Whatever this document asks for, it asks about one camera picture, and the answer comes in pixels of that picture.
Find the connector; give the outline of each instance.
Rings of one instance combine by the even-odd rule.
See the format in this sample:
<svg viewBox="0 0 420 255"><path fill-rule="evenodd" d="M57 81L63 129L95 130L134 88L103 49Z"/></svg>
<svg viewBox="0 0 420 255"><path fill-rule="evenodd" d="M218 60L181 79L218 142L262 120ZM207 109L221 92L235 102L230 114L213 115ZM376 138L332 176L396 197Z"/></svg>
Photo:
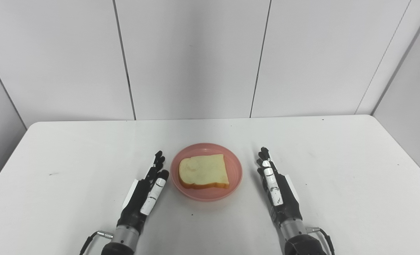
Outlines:
<svg viewBox="0 0 420 255"><path fill-rule="evenodd" d="M107 239L113 239L113 237L114 237L113 233L109 233L109 232L101 231L101 230L97 231L97 235L99 235L101 237L104 237L104 238L107 238Z"/></svg>
<svg viewBox="0 0 420 255"><path fill-rule="evenodd" d="M318 227L309 227L309 228L306 228L306 232L308 234L319 232L319 231L320 231L320 228L318 228Z"/></svg>

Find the metal cylinder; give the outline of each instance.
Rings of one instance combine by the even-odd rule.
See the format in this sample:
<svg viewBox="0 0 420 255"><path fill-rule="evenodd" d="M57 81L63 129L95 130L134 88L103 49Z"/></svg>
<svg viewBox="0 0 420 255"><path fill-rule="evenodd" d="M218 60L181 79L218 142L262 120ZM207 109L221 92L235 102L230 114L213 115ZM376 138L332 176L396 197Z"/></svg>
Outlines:
<svg viewBox="0 0 420 255"><path fill-rule="evenodd" d="M136 229L127 225L119 225L111 242L123 244L135 251L138 239L139 232Z"/></svg>
<svg viewBox="0 0 420 255"><path fill-rule="evenodd" d="M306 228L304 227L301 219L289 218L279 225L281 232L283 233L286 241L294 236L300 234L307 234Z"/></svg>

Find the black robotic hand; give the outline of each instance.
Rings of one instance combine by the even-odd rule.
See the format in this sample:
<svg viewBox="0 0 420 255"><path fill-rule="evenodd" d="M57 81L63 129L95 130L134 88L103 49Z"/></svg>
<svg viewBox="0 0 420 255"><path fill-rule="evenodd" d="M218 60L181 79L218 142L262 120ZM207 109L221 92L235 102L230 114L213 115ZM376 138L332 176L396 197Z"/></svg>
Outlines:
<svg viewBox="0 0 420 255"><path fill-rule="evenodd" d="M325 235L331 253L334 255L333 244L325 232L319 228L306 229L304 227L299 203L286 177L278 173L267 148L260 149L257 163L260 166L257 172L262 178L263 188L271 204L270 216L286 239L285 255L326 255L319 240L308 235L315 231L321 231Z"/></svg>
<svg viewBox="0 0 420 255"><path fill-rule="evenodd" d="M80 255L84 254L87 246L96 235L111 239L111 242L103 247L102 255L134 254L147 216L155 206L158 196L169 177L169 172L163 170L164 161L163 152L157 152L153 165L150 167L146 177L137 183L134 182L132 186L132 189L134 187L134 191L126 207L121 212L115 233L111 234L105 231L95 232L87 238Z"/></svg>

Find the wall seam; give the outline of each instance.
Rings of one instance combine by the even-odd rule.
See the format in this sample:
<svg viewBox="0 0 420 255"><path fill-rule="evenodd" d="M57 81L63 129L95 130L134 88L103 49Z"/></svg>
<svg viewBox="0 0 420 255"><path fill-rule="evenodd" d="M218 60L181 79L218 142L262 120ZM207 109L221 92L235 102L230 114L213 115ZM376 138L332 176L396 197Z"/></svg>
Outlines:
<svg viewBox="0 0 420 255"><path fill-rule="evenodd" d="M416 31L416 34L414 35L413 39L410 42L410 45L407 47L407 50L405 51L404 55L401 57L401 60L399 61L399 64L397 65L396 69L393 72L393 75L391 76L390 80L388 81L388 83L386 84L385 89L383 90L379 100L377 101L374 109L372 110L372 112L370 113L371 115L374 115L375 111L377 110L378 106L380 105L381 100L383 99L383 97L386 94L386 91L390 88L391 83L393 82L394 78L396 77L397 73L399 72L399 69L401 69L402 64L404 63L405 59L407 58L411 48L414 45L414 42L416 41L416 39L418 38L420 34L420 26L418 28L418 30Z"/></svg>
<svg viewBox="0 0 420 255"><path fill-rule="evenodd" d="M16 115L18 115L19 120L20 120L20 121L21 121L21 123L23 124L24 129L25 129L25 130L27 130L26 124L24 124L24 121L23 121L23 119L21 118L21 115L19 114L18 109L16 109L16 106L15 106L15 104L13 103L13 100L11 99L11 97L10 97L9 93L7 92L6 86L5 86L5 85L4 85L4 83L2 82L1 77L0 77L0 84L1 84L2 88L4 89L4 92L6 93L7 97L9 98L10 103L11 103L11 105L12 105L13 109L15 110Z"/></svg>
<svg viewBox="0 0 420 255"><path fill-rule="evenodd" d="M272 0L270 0L270 4L268 5L267 21L265 22L265 30L263 31L262 47L260 48L259 65L257 66L256 82L254 83L254 93L252 94L251 111L249 112L250 118L252 115L252 107L254 106L254 98L256 96L257 81L259 80L260 62L262 61L263 45L265 44L265 36L267 34L268 18L270 17L270 9L271 9L271 1Z"/></svg>
<svg viewBox="0 0 420 255"><path fill-rule="evenodd" d="M133 111L133 118L134 118L134 120L136 120L136 111L134 110L133 93L132 93L132 90L131 90L130 76L128 74L128 67L126 66L124 42L122 41L122 34L121 34L121 31L120 31L120 23L119 23L119 15L117 13L117 6L116 6L116 1L115 0L113 0L113 5L114 5L114 13L115 13L115 16L116 16L117 31L118 31L118 34L119 34L120 48L121 48L121 51L122 51L122 58L124 59L126 82L128 84L128 91L129 91L129 94L130 94L131 109Z"/></svg>
<svg viewBox="0 0 420 255"><path fill-rule="evenodd" d="M364 96L366 95L367 91L369 90L370 84L372 83L372 81L374 80L375 75L377 74L377 71L378 71L378 69L379 69L379 67L380 67L380 65L381 65L381 63L383 61L383 58L385 57L386 52L388 51L388 49L389 49L389 47L391 45L391 42L393 41L394 36L396 35L397 29L399 28L399 26L401 25L402 20L404 19L405 13L407 12L407 10L409 8L410 3L411 3L411 0L407 4L407 7L405 8L404 13L402 13L401 19L399 20L399 23L397 24L396 29L394 30L393 36L391 36L390 42L388 42L388 45L386 46L386 49L383 52L383 55L382 55L382 57L380 59L380 62L377 65L377 68L375 68L374 74L372 75L372 78L370 78L369 84L367 85L367 88L364 91L363 97L361 97L361 100L359 101L358 107L356 107L356 110L355 110L355 112L353 114L356 114L358 112L359 106L361 106L361 103L363 102Z"/></svg>

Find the bread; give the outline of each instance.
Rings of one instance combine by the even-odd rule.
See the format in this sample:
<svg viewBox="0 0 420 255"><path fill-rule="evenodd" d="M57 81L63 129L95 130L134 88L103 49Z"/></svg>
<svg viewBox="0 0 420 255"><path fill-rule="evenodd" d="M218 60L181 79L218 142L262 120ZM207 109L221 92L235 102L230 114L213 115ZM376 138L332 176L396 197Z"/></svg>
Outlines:
<svg viewBox="0 0 420 255"><path fill-rule="evenodd" d="M198 155L184 158L179 165L179 180L186 189L229 188L224 155Z"/></svg>

